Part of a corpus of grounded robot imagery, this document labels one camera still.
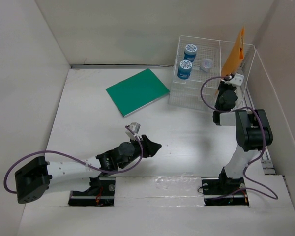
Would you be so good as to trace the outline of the orange notebook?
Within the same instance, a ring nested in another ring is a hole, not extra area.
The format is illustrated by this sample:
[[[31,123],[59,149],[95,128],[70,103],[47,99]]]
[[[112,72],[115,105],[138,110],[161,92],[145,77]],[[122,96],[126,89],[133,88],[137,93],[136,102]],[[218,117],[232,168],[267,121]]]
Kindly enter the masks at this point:
[[[235,42],[220,41],[220,58],[222,60],[220,76],[230,76],[237,73],[239,66],[244,60],[244,35],[245,27],[243,26]]]

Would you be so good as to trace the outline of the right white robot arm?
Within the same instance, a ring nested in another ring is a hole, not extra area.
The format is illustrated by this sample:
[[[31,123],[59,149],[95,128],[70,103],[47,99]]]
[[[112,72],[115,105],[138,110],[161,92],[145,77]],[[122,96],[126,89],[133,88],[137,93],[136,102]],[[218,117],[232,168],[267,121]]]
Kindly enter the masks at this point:
[[[236,128],[237,147],[228,164],[222,168],[218,180],[212,184],[213,193],[220,196],[240,190],[240,185],[247,178],[248,166],[260,159],[265,147],[273,141],[265,110],[245,107],[231,111],[238,100],[235,90],[231,83],[221,81],[213,111],[216,125]]]

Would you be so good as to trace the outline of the small clear tape roll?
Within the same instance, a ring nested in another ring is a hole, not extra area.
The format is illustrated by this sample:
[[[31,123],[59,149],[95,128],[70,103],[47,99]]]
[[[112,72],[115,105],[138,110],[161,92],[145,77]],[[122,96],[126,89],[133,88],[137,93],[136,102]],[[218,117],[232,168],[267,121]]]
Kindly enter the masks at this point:
[[[208,73],[214,66],[214,61],[211,59],[203,59],[200,65],[200,70]]]

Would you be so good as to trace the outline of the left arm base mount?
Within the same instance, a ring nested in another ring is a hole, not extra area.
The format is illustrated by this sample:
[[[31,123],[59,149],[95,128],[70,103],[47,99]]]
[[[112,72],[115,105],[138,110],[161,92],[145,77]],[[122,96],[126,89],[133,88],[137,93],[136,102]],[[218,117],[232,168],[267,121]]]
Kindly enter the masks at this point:
[[[90,178],[85,191],[71,191],[68,205],[72,207],[113,207],[115,201],[116,178]]]

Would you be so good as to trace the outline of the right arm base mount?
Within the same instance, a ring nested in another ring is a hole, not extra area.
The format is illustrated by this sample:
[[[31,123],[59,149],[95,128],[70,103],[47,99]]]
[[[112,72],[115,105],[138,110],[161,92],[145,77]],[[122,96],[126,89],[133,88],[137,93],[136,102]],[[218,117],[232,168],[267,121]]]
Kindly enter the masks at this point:
[[[198,192],[208,206],[249,206],[243,178],[222,181],[218,177],[201,177]]]

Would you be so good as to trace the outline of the green notebook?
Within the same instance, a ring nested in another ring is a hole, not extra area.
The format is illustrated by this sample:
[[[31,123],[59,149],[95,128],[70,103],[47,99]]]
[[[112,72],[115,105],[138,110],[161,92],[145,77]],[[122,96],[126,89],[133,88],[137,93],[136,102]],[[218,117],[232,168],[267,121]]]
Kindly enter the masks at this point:
[[[120,113],[126,117],[164,97],[170,90],[150,70],[145,69],[108,88],[106,92]]]

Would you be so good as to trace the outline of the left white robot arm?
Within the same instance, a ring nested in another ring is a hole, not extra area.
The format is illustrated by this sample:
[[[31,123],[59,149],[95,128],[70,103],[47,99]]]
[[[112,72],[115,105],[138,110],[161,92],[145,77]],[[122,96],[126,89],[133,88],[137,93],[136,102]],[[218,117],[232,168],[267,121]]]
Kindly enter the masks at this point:
[[[128,171],[132,162],[154,157],[161,144],[152,142],[146,135],[123,142],[113,150],[88,160],[70,156],[69,162],[48,162],[44,156],[36,157],[15,172],[17,201],[26,204],[39,199],[52,184],[72,179],[86,178],[85,194],[94,195],[101,188],[100,177]]]

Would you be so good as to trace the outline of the blue tape roll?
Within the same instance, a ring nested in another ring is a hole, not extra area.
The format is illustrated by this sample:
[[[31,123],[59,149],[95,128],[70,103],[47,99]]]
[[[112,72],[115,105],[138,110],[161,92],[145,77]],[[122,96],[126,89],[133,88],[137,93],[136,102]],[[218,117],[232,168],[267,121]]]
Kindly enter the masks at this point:
[[[178,65],[177,76],[180,79],[186,80],[190,77],[193,64],[189,60],[182,60]]]
[[[184,48],[184,60],[193,62],[197,54],[198,47],[194,44],[187,44]]]

